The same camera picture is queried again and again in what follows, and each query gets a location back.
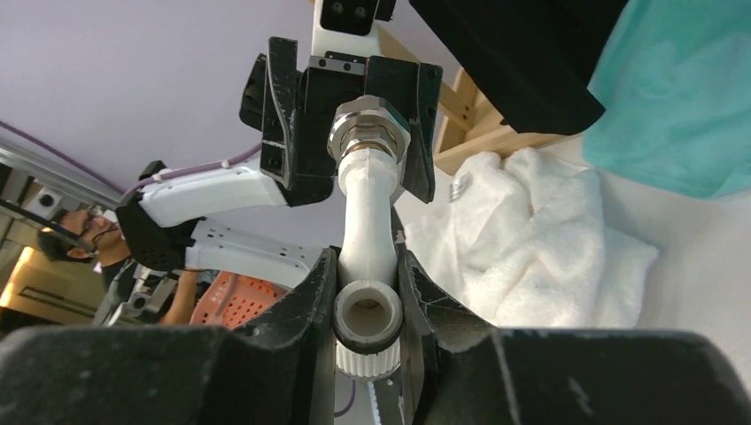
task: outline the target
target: white pvc pipe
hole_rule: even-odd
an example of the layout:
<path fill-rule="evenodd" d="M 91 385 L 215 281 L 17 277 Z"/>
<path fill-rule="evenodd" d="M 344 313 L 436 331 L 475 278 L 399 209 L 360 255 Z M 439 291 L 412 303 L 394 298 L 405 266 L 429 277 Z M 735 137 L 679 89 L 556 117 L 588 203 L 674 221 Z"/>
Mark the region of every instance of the white pvc pipe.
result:
<path fill-rule="evenodd" d="M 391 194 L 397 184 L 396 162 L 383 151 L 364 148 L 342 159 L 339 187 L 347 196 L 339 255 L 343 285 L 366 280 L 393 286 L 397 254 L 391 238 Z"/>

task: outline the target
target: white towel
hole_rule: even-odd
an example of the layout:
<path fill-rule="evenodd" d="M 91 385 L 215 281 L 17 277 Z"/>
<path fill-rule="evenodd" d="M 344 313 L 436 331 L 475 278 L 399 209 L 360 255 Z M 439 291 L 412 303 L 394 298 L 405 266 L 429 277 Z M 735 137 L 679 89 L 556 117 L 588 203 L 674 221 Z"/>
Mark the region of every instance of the white towel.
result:
<path fill-rule="evenodd" d="M 600 181 L 533 149 L 468 158 L 453 201 L 405 225 L 407 247 L 466 307 L 503 327 L 636 324 L 657 250 L 605 227 Z"/>

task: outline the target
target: orange basket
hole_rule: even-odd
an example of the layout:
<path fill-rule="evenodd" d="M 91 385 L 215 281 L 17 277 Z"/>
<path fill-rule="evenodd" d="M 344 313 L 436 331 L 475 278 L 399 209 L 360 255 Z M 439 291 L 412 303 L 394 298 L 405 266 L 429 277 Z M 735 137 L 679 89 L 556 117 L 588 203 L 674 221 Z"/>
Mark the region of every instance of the orange basket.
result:
<path fill-rule="evenodd" d="M 234 329 L 263 313 L 286 293 L 271 282 L 221 272 L 198 301 L 190 323 Z"/>

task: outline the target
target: purple cable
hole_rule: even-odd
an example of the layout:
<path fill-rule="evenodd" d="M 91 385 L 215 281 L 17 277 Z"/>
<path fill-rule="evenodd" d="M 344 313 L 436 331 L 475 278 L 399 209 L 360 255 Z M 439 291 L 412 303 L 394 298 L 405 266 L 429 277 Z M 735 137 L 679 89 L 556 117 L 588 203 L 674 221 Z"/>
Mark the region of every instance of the purple cable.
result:
<path fill-rule="evenodd" d="M 350 411 L 350 409 L 352 408 L 352 405 L 354 404 L 354 394 L 355 394 L 355 392 L 357 392 L 357 384 L 355 383 L 354 380 L 352 380 L 352 393 L 350 394 L 350 401 L 347 402 L 347 406 L 345 406 L 344 409 L 342 409 L 342 410 L 340 410 L 338 412 L 334 412 L 334 417 L 335 418 L 341 418 L 342 416 L 344 416 L 345 414 L 347 414 L 347 412 Z"/>
<path fill-rule="evenodd" d="M 59 158 L 61 158 L 64 161 L 66 161 L 68 164 L 70 164 L 72 166 L 75 166 L 76 168 L 78 168 L 79 170 L 83 171 L 84 173 L 86 173 L 86 174 L 94 177 L 95 179 L 99 180 L 100 182 L 102 182 L 105 186 L 109 187 L 110 189 L 112 189 L 112 190 L 114 190 L 114 191 L 116 191 L 118 193 L 122 192 L 121 188 L 117 187 L 114 183 L 112 183 L 109 180 L 105 179 L 100 174 L 94 172 L 93 170 L 91 170 L 90 168 L 88 168 L 88 167 L 84 166 L 83 164 L 79 163 L 75 159 L 68 157 L 65 153 L 63 153 L 61 151 L 58 151 L 57 149 L 49 146 L 47 143 L 42 142 L 41 140 L 37 139 L 36 137 L 30 135 L 29 133 L 27 133 L 25 131 L 21 131 L 21 130 L 15 128 L 14 126 L 12 126 L 10 124 L 6 124 L 5 122 L 2 122 L 2 121 L 0 121 L 0 127 L 5 128 L 6 130 L 10 131 L 11 133 L 13 133 L 13 134 L 15 134 L 17 136 L 23 137 L 24 139 L 26 139 L 29 142 L 31 142 L 31 143 L 39 146 L 40 148 L 46 150 L 47 152 L 52 153 L 53 155 L 57 155 Z"/>
<path fill-rule="evenodd" d="M 253 155 L 255 155 L 256 153 L 260 151 L 260 146 L 261 146 L 261 143 L 253 146 L 248 151 L 245 151 L 237 155 L 236 157 L 232 157 L 228 159 L 227 160 L 228 165 L 235 166 L 237 164 L 240 164 L 243 161 L 248 160 L 250 157 L 252 157 Z M 160 174 L 159 176 L 161 177 L 161 181 L 167 181 L 167 180 L 176 179 L 178 177 L 184 177 L 186 175 L 218 170 L 221 168 L 222 162 L 224 161 L 212 162 L 210 164 L 203 164 L 202 166 L 191 166 L 188 168 L 182 168 L 180 170 L 170 171 L 169 173 Z M 153 177 L 143 179 L 140 182 L 136 183 L 132 188 L 128 189 L 125 192 L 125 195 L 123 195 L 123 197 L 126 197 L 127 195 L 130 195 L 131 193 L 135 192 L 136 190 L 139 190 L 143 186 L 146 186 L 147 184 L 152 184 L 154 182 L 156 182 L 156 180 Z"/>

